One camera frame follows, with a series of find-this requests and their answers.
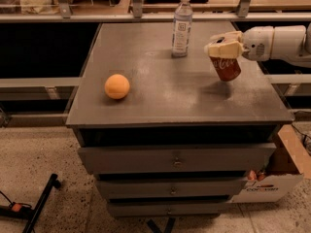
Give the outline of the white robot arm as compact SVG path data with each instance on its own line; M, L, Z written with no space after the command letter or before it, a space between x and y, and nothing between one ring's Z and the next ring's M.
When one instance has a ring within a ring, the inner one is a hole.
M204 52L215 58L236 59L243 56L252 61L276 59L310 68L310 27L256 26L245 32L226 32L212 36Z

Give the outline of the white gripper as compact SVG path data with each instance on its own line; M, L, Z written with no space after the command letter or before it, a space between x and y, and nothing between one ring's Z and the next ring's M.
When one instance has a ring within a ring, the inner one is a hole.
M212 44L206 45L204 52L215 58L235 59L242 54L249 60L266 61L271 55L273 37L272 26L257 26L244 33L241 31L225 32L213 35L210 38Z

